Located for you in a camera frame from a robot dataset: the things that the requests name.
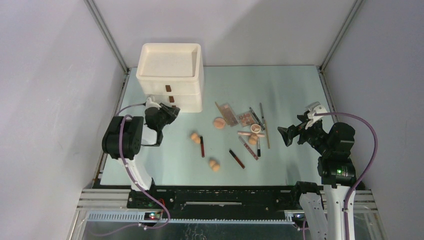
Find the pink concealer tube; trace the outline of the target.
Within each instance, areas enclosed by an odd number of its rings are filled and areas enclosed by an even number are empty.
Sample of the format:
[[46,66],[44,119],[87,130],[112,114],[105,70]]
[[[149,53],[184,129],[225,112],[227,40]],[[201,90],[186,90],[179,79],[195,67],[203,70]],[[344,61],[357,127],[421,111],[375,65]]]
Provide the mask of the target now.
[[238,131],[237,132],[238,135],[242,135],[242,136],[251,136],[251,135],[256,135],[259,138],[264,138],[266,137],[265,134],[263,133],[254,133],[254,132],[247,132],[247,131]]

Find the red lip gloss black cap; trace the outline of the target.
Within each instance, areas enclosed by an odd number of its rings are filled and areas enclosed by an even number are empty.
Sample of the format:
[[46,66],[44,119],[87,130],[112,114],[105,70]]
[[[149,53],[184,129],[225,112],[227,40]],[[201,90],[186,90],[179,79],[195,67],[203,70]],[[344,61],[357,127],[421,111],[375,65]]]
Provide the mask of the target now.
[[201,149],[201,157],[205,158],[205,147],[204,147],[204,138],[200,136],[200,149]]

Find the small square blush palette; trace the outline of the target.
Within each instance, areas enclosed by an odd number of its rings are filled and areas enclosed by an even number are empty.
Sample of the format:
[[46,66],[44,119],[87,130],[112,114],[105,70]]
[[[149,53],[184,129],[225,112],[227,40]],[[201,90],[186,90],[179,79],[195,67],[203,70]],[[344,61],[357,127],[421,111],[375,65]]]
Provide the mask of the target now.
[[249,127],[257,123],[256,119],[253,117],[250,111],[237,115],[237,120],[239,121],[242,127]]

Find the clear mascara tube black cap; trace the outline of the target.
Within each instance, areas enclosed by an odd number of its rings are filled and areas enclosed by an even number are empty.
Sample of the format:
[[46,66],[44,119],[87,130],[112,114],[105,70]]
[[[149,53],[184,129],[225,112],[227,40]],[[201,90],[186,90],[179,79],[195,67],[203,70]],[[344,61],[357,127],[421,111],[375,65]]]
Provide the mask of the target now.
[[260,158],[261,157],[261,143],[260,143],[259,138],[256,141],[256,151],[257,151],[257,156]]

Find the aluminium frame rail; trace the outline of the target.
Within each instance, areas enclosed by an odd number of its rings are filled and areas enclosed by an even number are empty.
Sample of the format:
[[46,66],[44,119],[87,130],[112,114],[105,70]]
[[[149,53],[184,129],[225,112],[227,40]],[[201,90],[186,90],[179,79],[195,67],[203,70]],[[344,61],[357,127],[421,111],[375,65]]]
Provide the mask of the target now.
[[96,4],[95,0],[84,0],[83,1],[90,12],[94,22],[96,23],[99,31],[101,32],[106,44],[109,46],[112,54],[116,58],[120,68],[123,70],[124,74],[129,73],[129,67],[124,60],[124,57],[110,31],[99,7]]

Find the round cream compact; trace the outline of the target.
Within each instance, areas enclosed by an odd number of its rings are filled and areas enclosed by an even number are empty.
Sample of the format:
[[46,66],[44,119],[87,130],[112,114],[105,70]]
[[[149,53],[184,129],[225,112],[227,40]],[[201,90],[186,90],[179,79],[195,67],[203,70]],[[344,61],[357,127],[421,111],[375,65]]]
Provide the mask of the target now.
[[258,134],[262,131],[262,128],[259,124],[254,123],[250,126],[250,131],[254,134]]

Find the red lettered lip gloss tube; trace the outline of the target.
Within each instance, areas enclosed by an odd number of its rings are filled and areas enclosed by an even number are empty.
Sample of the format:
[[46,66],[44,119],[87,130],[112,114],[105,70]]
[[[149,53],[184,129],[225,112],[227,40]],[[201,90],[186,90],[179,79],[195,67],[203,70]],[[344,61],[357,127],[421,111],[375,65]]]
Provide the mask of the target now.
[[252,157],[255,159],[255,160],[259,160],[259,157],[254,153],[254,151],[249,147],[249,145],[246,143],[246,141],[241,137],[241,136],[239,136],[238,137],[238,139],[241,141],[241,143],[243,144],[243,146],[247,149],[247,151],[252,155]]

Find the peach beauty sponge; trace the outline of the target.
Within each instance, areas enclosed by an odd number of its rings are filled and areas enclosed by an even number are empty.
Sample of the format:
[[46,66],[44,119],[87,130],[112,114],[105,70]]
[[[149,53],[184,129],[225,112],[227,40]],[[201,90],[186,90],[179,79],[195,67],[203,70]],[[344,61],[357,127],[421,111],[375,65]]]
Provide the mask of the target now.
[[248,143],[250,145],[256,145],[258,142],[258,139],[259,139],[259,136],[256,133],[253,133],[248,137]]
[[191,136],[190,136],[190,138],[196,144],[200,144],[201,143],[201,138],[200,138],[200,136],[196,132],[192,133]]
[[219,163],[217,160],[213,159],[213,158],[211,158],[211,159],[209,160],[208,165],[209,165],[209,167],[210,167],[210,168],[211,168],[214,172],[219,171],[219,170],[220,170],[220,168],[221,168],[220,163]]

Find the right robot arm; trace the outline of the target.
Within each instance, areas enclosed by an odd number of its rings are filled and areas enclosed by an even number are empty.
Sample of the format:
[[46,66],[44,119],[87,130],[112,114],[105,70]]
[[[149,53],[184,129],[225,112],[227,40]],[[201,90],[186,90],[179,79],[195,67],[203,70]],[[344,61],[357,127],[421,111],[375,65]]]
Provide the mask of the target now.
[[350,159],[355,130],[337,122],[329,132],[323,129],[322,120],[307,127],[308,116],[299,115],[297,126],[278,127],[285,145],[299,137],[298,144],[309,144],[319,154],[317,171],[324,193],[317,184],[297,181],[291,193],[291,204],[304,211],[303,225],[308,227],[314,240],[355,239],[353,203],[355,193],[348,195],[357,180]]

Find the long eyeshadow palette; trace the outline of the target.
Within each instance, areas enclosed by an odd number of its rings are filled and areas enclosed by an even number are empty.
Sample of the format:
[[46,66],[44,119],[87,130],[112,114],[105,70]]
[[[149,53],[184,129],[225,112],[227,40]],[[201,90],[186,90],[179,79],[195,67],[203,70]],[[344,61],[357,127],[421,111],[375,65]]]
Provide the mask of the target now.
[[222,104],[219,107],[223,118],[230,127],[234,127],[239,124],[238,118],[229,103]]

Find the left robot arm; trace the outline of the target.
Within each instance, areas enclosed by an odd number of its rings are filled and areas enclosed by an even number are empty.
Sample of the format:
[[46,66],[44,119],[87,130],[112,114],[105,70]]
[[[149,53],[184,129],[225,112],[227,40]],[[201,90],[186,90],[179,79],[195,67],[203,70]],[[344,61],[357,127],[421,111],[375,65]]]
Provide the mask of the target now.
[[[145,107],[144,116],[119,115],[129,108],[139,106]],[[136,155],[143,147],[161,145],[164,127],[176,120],[180,110],[175,105],[155,103],[150,98],[144,103],[126,106],[112,117],[102,138],[103,152],[122,165],[130,179],[131,188],[142,191],[138,201],[145,208],[156,206],[158,194],[150,190],[153,177],[142,163],[136,163]]]

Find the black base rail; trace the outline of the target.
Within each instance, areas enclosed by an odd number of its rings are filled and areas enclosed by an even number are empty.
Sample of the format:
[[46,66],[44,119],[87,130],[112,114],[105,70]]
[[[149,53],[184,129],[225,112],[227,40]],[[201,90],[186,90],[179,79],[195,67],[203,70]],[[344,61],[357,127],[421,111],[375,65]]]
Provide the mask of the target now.
[[154,185],[147,191],[131,190],[128,209],[162,210],[173,220],[285,221],[300,211],[301,194],[321,194],[323,186],[298,181],[282,186],[177,186]]

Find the dark red lip gloss tube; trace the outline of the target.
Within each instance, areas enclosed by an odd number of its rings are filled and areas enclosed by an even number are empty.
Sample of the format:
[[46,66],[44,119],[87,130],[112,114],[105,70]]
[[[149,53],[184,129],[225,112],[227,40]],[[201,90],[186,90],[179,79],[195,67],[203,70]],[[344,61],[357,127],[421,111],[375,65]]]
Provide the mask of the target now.
[[228,152],[230,153],[230,155],[234,158],[234,160],[239,164],[239,166],[242,169],[245,169],[245,165],[243,164],[243,162],[238,158],[238,156],[234,153],[234,151],[232,149],[229,149]]

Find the white drawer organizer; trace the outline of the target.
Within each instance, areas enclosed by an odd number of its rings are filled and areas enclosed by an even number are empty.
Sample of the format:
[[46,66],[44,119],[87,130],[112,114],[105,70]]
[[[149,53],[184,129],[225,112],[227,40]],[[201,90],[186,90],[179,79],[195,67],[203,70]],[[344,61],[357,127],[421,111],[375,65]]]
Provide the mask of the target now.
[[135,75],[146,96],[183,113],[202,112],[205,75],[198,43],[144,44]]

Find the round peach powder puff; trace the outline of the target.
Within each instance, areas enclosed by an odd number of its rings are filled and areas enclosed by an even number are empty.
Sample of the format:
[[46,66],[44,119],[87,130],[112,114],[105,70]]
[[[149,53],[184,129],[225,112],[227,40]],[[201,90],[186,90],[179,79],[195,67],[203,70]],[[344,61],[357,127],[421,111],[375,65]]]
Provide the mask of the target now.
[[222,117],[217,117],[213,121],[213,125],[216,129],[223,129],[226,124],[226,121]]

